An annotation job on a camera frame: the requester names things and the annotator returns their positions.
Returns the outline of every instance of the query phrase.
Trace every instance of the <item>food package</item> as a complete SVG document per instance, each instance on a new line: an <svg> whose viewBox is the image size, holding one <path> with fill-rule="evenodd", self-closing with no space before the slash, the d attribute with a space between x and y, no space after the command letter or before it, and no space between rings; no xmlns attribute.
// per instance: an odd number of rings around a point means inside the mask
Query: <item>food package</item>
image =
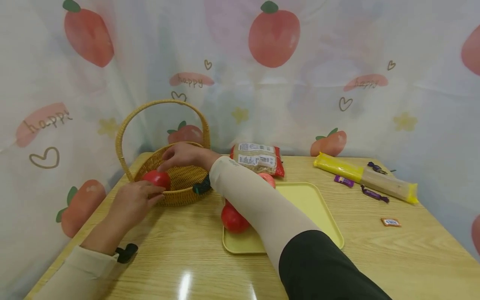
<svg viewBox="0 0 480 300"><path fill-rule="evenodd" d="M280 148L252 143L233 145L230 158L255 173L284 177Z"/></svg>
<svg viewBox="0 0 480 300"><path fill-rule="evenodd" d="M412 204L419 202L417 199L418 185L416 183L402 181L393 176L377 173L369 168L352 165L340 158L332 157L322 152L314 160L313 166L348 178L405 202Z"/></svg>

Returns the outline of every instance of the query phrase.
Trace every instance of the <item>beige arm sleeve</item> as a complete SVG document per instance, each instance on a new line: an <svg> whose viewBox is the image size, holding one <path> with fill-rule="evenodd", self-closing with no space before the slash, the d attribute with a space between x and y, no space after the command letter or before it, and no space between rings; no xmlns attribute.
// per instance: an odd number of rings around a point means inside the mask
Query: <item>beige arm sleeve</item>
<svg viewBox="0 0 480 300"><path fill-rule="evenodd" d="M299 233L320 230L260 176L227 156L212 165L210 183L258 232L277 273L286 244Z"/></svg>
<svg viewBox="0 0 480 300"><path fill-rule="evenodd" d="M76 246L34 299L96 299L117 258L118 254L109 256Z"/></svg>

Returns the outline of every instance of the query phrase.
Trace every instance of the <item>wooden table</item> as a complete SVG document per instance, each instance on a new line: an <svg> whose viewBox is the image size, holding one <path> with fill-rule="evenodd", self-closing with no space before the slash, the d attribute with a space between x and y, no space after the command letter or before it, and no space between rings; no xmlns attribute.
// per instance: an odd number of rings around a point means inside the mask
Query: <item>wooden table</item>
<svg viewBox="0 0 480 300"><path fill-rule="evenodd" d="M150 156L133 163L135 171ZM345 158L359 165L371 159ZM284 157L285 181L315 184L344 238L343 252L395 300L478 299L480 266L421 205L397 199L390 204L333 181L312 166L313 157ZM34 286L37 293L58 270L74 245L107 214L123 176L83 228ZM155 208L125 237L139 252L111 285L107 299L287 299L266 255L234 256L222 246L221 198L184 207ZM401 228L385 227L381 217L396 218Z"/></svg>

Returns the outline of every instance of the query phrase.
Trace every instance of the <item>plastic tray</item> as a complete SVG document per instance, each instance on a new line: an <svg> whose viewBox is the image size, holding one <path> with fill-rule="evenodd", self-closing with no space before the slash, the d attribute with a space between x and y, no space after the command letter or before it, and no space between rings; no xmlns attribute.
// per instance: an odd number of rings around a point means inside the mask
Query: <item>plastic tray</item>
<svg viewBox="0 0 480 300"><path fill-rule="evenodd" d="M303 211L338 248L345 241L318 188L308 182L278 182L276 189L296 207ZM257 232L248 228L240 234L229 233L223 228L223 246L232 254L262 254L265 248Z"/></svg>

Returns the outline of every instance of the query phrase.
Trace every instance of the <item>white curtain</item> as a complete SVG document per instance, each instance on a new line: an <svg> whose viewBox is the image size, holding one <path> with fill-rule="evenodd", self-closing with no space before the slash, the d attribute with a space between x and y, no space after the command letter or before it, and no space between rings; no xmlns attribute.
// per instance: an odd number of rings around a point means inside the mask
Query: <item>white curtain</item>
<svg viewBox="0 0 480 300"><path fill-rule="evenodd" d="M121 121L172 97L220 152L380 159L480 261L479 14L476 0L2 1L0 298L28 292L123 174ZM185 106L149 108L128 163L201 129Z"/></svg>

